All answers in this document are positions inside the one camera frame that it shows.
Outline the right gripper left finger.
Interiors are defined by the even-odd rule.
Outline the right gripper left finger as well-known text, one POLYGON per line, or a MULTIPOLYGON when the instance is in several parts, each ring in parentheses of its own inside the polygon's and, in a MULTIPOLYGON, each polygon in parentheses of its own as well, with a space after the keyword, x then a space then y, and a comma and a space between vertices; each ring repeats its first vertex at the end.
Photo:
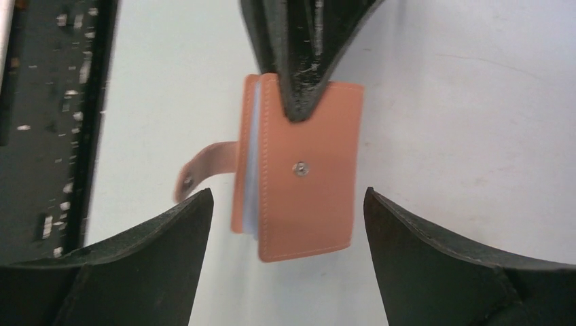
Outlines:
POLYGON ((1 267, 2 325, 187 325, 213 217, 204 189, 59 258, 1 267))

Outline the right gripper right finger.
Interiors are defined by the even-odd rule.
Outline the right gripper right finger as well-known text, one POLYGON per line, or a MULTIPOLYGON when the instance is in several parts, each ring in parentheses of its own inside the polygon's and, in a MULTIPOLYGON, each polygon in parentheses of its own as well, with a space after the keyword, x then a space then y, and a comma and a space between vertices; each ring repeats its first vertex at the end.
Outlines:
POLYGON ((575 266, 509 253, 368 188, 365 230, 389 325, 574 325, 575 266))

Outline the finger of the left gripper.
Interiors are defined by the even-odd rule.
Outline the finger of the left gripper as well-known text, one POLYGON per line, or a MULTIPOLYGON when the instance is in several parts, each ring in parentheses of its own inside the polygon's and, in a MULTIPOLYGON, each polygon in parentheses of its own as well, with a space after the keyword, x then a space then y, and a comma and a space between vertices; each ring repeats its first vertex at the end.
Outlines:
POLYGON ((276 73, 290 122, 309 119, 382 0, 240 0, 259 70, 276 73))

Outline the orange leather card holder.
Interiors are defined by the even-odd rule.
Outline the orange leather card holder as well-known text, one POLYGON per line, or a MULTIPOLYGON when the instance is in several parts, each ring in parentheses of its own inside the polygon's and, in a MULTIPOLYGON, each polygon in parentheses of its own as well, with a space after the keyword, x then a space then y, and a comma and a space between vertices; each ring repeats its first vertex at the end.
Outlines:
POLYGON ((213 143, 186 163, 181 202, 209 177, 235 176, 231 229, 251 234, 264 262, 331 253, 350 245, 363 86, 331 81, 312 116, 283 113, 278 76, 244 82, 237 141, 213 143))

